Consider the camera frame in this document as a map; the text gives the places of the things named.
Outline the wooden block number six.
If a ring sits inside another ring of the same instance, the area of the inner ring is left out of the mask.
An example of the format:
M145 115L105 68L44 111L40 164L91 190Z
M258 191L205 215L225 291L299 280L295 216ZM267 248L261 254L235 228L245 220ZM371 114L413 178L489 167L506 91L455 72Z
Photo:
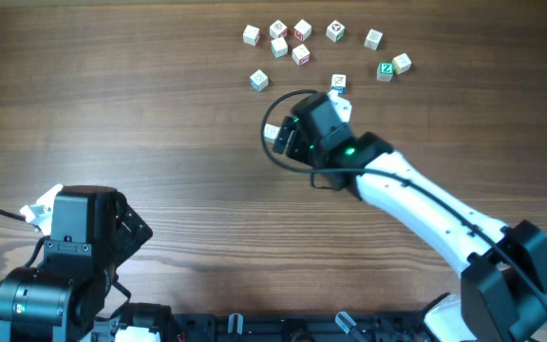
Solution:
M266 123L263 128L264 141L266 143L274 144L277 139L279 131L280 131L279 126Z

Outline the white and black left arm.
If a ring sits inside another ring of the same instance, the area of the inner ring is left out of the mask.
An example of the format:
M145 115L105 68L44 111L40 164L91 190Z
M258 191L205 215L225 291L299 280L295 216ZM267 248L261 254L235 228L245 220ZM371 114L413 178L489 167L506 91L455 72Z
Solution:
M117 189L69 185L54 196L50 233L0 281L0 341L179 341L169 307L125 301L100 317L111 289L129 292L117 269L153 236Z

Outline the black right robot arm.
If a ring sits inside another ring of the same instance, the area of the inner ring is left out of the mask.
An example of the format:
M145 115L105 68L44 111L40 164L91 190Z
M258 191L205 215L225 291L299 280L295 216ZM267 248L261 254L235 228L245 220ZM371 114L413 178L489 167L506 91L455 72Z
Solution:
M547 237L532 222L514 227L455 198L391 144L349 125L350 103L311 89L279 127L262 123L266 156L328 189L348 190L396 218L433 248L461 282L422 317L438 341L530 341L547 323Z

